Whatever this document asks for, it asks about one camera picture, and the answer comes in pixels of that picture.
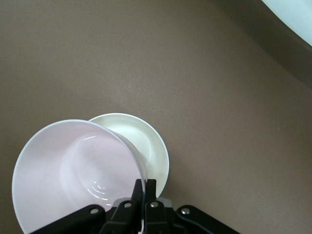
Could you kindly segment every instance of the white object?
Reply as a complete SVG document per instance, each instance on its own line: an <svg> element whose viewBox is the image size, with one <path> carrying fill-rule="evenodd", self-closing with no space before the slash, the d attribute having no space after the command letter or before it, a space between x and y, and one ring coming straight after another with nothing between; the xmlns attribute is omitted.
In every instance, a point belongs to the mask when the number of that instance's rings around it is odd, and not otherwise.
<svg viewBox="0 0 312 234"><path fill-rule="evenodd" d="M289 28L312 46L312 0L262 0Z"/></svg>
<svg viewBox="0 0 312 234"><path fill-rule="evenodd" d="M41 129L24 146L13 173L13 205L24 233L90 204L107 211L132 195L138 178L145 189L135 154L129 142L89 121L64 120Z"/></svg>
<svg viewBox="0 0 312 234"><path fill-rule="evenodd" d="M127 138L141 153L148 179L156 179L156 196L163 191L169 174L168 152L158 132L144 120L122 113L110 113L90 120Z"/></svg>

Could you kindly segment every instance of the white bowl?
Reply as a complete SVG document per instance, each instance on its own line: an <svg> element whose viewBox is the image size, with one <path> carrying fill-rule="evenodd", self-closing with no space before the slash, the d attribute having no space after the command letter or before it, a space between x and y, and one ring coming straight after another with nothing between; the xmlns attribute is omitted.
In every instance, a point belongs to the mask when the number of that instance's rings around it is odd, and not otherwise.
<svg viewBox="0 0 312 234"><path fill-rule="evenodd" d="M168 151L159 133L146 121L123 113L109 113L89 120L126 138L140 154L148 179L156 179L156 197L163 191L169 174Z"/></svg>
<svg viewBox="0 0 312 234"><path fill-rule="evenodd" d="M145 168L137 149L110 130L85 120L46 126L24 146L16 162L12 198L18 222L33 232L82 207L130 197Z"/></svg>

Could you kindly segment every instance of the black metal bracket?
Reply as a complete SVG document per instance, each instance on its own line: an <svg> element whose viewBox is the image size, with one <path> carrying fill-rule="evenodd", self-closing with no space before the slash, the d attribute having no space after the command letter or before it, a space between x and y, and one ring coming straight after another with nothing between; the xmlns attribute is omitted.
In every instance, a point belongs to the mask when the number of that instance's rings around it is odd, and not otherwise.
<svg viewBox="0 0 312 234"><path fill-rule="evenodd" d="M131 198L117 200L108 212L90 205L32 234L137 234L144 220L145 234L239 234L198 208L173 210L171 201L156 198L156 180L136 180Z"/></svg>

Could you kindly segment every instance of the bowl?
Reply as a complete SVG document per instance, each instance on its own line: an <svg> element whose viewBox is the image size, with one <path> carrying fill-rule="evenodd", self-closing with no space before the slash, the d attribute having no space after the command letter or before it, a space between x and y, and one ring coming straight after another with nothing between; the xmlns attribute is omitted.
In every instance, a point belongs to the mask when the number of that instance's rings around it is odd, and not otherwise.
<svg viewBox="0 0 312 234"><path fill-rule="evenodd" d="M16 162L12 199L25 233L78 209L98 204L108 211L131 197L136 179L147 179L139 152L126 138L85 120L46 126L26 143Z"/></svg>

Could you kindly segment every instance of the brown table surface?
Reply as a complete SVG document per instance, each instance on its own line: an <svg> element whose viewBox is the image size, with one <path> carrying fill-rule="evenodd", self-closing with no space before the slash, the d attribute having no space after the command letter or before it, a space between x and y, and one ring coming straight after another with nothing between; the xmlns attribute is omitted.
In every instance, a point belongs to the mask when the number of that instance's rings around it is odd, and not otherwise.
<svg viewBox="0 0 312 234"><path fill-rule="evenodd" d="M11 181L28 139L115 112L163 137L175 208L311 233L312 89L213 1L2 1L0 98L0 233L21 233Z"/></svg>

